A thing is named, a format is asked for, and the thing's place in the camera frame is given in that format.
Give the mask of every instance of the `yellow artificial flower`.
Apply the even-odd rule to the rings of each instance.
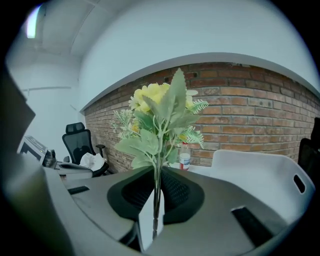
[[[139,126],[136,125],[136,124],[134,124],[134,125],[132,125],[131,130],[134,131],[134,132],[136,132],[136,133],[138,133],[138,132],[139,132]]]
[[[133,97],[129,101],[129,106],[132,110],[136,109],[137,111],[148,112],[150,108],[144,101],[143,96],[149,97],[154,102],[159,104],[169,87],[170,84],[168,83],[163,83],[161,85],[157,83],[151,83],[148,85],[148,87],[144,85],[142,89],[135,90]]]

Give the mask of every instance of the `black office chair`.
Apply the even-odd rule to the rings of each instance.
[[[298,165],[308,174],[315,187],[320,171],[320,118],[314,119],[311,139],[303,138],[299,146]]]
[[[85,129],[82,122],[68,124],[65,127],[65,134],[62,136],[62,140],[71,156],[73,164],[79,165],[85,153],[96,155],[91,143],[91,132]],[[105,148],[105,146],[99,144],[96,145],[96,147],[99,148],[100,155],[104,157],[102,149]],[[70,162],[69,156],[66,156],[63,161]],[[99,170],[93,172],[92,177],[110,174],[107,172],[108,168],[109,165],[105,162]]]

